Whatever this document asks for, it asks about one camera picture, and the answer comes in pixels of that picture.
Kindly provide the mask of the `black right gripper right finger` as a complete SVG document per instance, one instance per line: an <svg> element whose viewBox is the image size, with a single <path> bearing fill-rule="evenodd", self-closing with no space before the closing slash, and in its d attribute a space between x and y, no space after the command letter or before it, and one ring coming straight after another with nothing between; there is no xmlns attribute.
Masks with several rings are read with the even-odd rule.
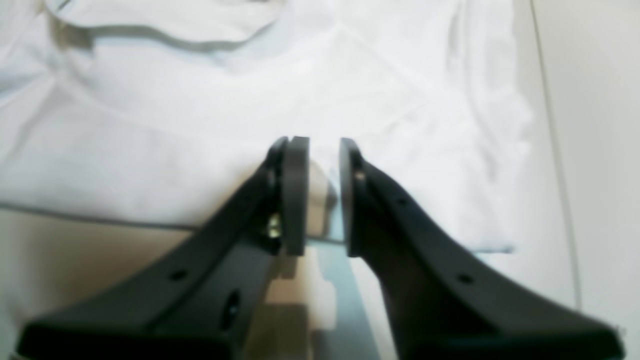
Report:
<svg viewBox="0 0 640 360"><path fill-rule="evenodd" d="M400 360L621 360L615 329L526 289L452 239L356 142L339 146L347 255L379 281Z"/></svg>

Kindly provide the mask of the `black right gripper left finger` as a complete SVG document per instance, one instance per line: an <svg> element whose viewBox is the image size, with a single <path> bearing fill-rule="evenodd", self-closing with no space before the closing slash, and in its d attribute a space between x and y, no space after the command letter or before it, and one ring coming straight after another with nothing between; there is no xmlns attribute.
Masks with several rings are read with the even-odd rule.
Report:
<svg viewBox="0 0 640 360"><path fill-rule="evenodd" d="M310 139L281 137L182 244L96 296L30 321L25 360L237 360L279 255L304 255Z"/></svg>

